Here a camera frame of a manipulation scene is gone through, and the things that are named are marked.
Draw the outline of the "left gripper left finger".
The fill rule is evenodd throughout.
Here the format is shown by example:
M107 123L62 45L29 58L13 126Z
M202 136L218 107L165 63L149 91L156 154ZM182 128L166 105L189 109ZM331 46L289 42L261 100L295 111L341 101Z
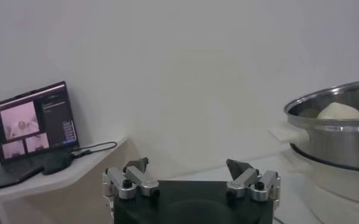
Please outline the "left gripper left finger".
M129 161L122 170L110 167L102 173L103 195L111 200L118 196L122 200L136 197L137 189L142 196L156 198L160 196L160 184L146 174L149 164L147 157Z

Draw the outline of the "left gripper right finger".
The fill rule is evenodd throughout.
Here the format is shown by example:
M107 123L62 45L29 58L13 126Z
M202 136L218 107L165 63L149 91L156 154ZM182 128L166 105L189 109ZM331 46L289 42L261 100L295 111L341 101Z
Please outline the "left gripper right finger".
M280 175L273 170L261 173L249 163L227 159L226 165L232 180L227 182L226 196L229 201L244 198L249 194L251 200L273 203L280 202Z

